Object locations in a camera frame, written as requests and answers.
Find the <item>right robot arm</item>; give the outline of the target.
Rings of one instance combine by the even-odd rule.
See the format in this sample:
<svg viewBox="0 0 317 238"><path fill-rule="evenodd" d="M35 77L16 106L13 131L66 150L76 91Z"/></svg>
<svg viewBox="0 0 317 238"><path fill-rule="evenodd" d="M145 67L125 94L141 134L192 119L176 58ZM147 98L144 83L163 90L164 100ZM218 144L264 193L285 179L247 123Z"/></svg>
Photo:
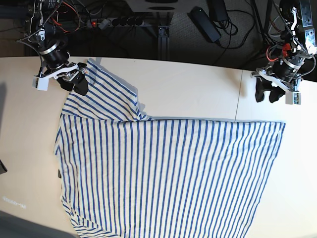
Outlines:
<svg viewBox="0 0 317 238"><path fill-rule="evenodd" d="M30 7L31 16L26 20L25 36L18 43L30 47L40 58L40 67L32 86L46 91L51 79L56 80L66 91L86 95L85 63L70 62L67 50L67 34L81 26L81 17L76 8L65 0L35 0Z"/></svg>

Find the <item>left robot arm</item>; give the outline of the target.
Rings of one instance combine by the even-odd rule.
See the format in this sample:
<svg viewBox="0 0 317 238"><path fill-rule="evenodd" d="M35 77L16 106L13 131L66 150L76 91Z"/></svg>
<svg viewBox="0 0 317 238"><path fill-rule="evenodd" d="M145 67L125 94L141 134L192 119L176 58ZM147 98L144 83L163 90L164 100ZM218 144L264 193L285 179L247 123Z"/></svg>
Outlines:
<svg viewBox="0 0 317 238"><path fill-rule="evenodd" d="M264 93L268 91L271 103L284 96L287 104L299 105L300 83L313 71L301 72L300 69L305 60L312 60L313 67L317 65L311 3L308 0L282 0L276 10L285 29L280 34L281 42L266 50L268 64L252 72L256 79L255 99L263 101Z"/></svg>

